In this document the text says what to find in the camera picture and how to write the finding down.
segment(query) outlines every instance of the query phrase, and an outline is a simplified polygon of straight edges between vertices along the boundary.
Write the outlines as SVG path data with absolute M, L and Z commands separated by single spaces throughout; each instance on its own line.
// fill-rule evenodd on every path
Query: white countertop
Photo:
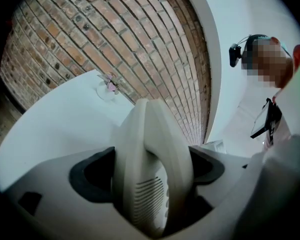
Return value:
M 134 105 L 121 93 L 102 100 L 96 70 L 77 76 L 36 102 L 15 123 L 0 146 L 0 191 L 37 164 L 110 147 L 112 132 Z

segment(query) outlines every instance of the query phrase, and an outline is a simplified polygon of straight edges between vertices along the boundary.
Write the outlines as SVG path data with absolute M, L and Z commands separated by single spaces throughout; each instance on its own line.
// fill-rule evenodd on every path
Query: brick wall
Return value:
M 163 99 L 188 142 L 203 143 L 209 56 L 188 0 L 22 0 L 12 23 L 0 75 L 25 109 L 98 69 L 122 77 L 134 103 Z

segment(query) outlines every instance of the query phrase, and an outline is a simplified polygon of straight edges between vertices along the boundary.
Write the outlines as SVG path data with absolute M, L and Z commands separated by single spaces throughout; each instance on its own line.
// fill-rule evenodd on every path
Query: person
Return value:
M 258 79 L 280 90 L 272 98 L 276 102 L 276 96 L 288 84 L 290 79 L 300 66 L 300 44 L 293 49 L 292 56 L 287 52 L 284 44 L 275 37 L 260 37 L 253 41 L 252 45 L 244 47 L 241 55 L 242 67 L 248 75 L 258 76 Z M 275 124 L 273 141 L 269 130 L 263 143 L 263 150 L 268 150 L 273 144 L 277 144 L 291 137 L 284 116 Z

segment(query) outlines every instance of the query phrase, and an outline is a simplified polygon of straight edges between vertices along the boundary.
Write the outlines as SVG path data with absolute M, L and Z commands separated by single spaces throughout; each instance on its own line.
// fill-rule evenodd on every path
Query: white wall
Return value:
M 210 56 L 212 90 L 206 139 L 210 142 L 224 136 L 247 86 L 240 65 L 229 65 L 229 47 L 249 34 L 265 34 L 285 42 L 291 52 L 300 42 L 300 29 L 280 0 L 190 1 L 203 27 Z
M 249 0 L 249 6 L 254 15 L 254 33 L 277 37 L 292 54 L 294 47 L 300 44 L 300 28 L 282 1 Z M 265 139 L 264 134 L 250 138 L 255 118 L 266 103 L 266 98 L 272 98 L 278 89 L 256 87 L 250 81 L 247 83 L 239 107 L 223 130 L 221 139 L 228 153 L 251 157 L 262 150 Z

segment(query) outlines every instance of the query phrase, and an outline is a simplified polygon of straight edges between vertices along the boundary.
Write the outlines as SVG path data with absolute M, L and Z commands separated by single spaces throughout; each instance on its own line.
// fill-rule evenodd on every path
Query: black rubber seal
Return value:
M 199 149 L 189 146 L 194 172 L 194 183 L 196 185 L 208 185 L 225 172 L 225 166 L 219 160 Z
M 112 203 L 115 155 L 115 147 L 109 147 L 73 166 L 69 173 L 72 188 L 92 203 Z

